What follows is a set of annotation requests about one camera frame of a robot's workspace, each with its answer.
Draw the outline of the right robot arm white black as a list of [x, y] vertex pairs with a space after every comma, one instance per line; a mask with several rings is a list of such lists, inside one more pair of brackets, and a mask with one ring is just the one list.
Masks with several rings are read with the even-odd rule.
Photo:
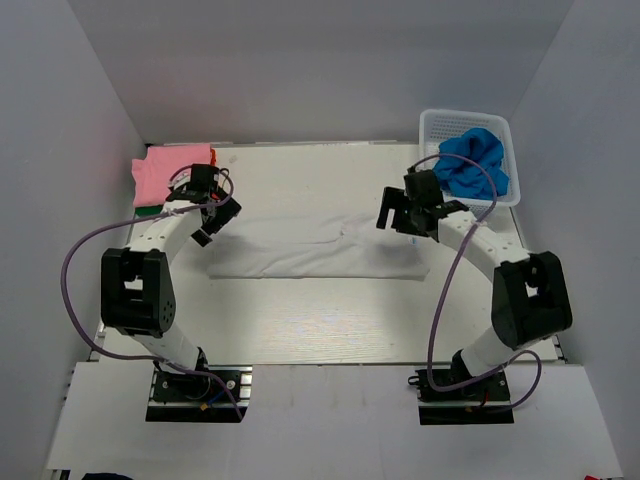
[[455, 251], [455, 265], [467, 260], [492, 284], [490, 327], [454, 354], [447, 384], [428, 380], [438, 392], [472, 399], [528, 347], [572, 326], [562, 264], [549, 251], [509, 243], [462, 202], [445, 200], [432, 171], [411, 169], [404, 182], [384, 189], [377, 228], [430, 238]]

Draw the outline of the white t shirt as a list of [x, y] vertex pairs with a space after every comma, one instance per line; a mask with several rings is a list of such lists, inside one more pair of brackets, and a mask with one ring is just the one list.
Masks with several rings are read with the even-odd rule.
[[363, 213], [234, 220], [200, 260], [217, 279], [422, 281], [430, 271], [414, 238], [378, 229]]

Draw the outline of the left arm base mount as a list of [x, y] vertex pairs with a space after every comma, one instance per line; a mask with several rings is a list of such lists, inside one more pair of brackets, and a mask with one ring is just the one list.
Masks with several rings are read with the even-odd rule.
[[[230, 391], [244, 416], [249, 407], [251, 366], [209, 367]], [[156, 369], [152, 376], [145, 420], [155, 423], [240, 423], [224, 389], [214, 380]]]

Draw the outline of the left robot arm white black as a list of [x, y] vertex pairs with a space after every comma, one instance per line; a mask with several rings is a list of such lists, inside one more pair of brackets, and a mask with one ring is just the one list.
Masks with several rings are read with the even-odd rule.
[[190, 240], [205, 247], [241, 211], [226, 168], [196, 164], [171, 177], [161, 213], [123, 248], [101, 258], [101, 319], [133, 338], [153, 360], [179, 372], [177, 387], [199, 399], [211, 387], [203, 353], [175, 322], [177, 301], [170, 266]]

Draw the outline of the blue t shirt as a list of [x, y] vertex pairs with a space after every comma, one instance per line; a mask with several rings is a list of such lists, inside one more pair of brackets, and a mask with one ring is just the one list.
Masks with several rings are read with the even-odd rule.
[[433, 170], [441, 187], [452, 196], [492, 200], [508, 193], [509, 177], [502, 171], [504, 147], [489, 130], [472, 128], [439, 145]]

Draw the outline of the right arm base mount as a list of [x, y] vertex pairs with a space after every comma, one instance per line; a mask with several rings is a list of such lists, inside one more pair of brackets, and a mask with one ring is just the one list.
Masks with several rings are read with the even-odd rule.
[[422, 426], [506, 425], [514, 423], [506, 375], [493, 377], [463, 389], [437, 392], [427, 381], [427, 370], [416, 370], [407, 383], [417, 393]]

